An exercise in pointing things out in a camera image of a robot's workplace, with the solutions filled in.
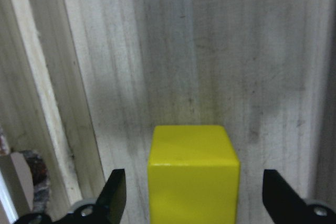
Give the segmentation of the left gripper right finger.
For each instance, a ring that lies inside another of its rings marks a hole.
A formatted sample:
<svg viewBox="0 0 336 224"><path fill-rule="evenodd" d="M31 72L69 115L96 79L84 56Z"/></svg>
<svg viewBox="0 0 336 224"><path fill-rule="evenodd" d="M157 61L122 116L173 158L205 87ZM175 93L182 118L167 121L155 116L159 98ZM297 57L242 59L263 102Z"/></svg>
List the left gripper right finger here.
<svg viewBox="0 0 336 224"><path fill-rule="evenodd" d="M335 223L335 210L316 199L303 199L275 169L266 169L262 203L274 223Z"/></svg>

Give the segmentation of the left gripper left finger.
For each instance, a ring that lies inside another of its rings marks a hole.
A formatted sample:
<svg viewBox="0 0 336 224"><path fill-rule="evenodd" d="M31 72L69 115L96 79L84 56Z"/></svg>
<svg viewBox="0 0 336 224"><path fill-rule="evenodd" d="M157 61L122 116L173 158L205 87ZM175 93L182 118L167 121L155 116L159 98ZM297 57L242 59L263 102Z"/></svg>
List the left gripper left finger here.
<svg viewBox="0 0 336 224"><path fill-rule="evenodd" d="M111 172L98 198L84 199L75 203L60 219L53 221L43 213L26 214L16 223L120 223L127 202L124 169Z"/></svg>

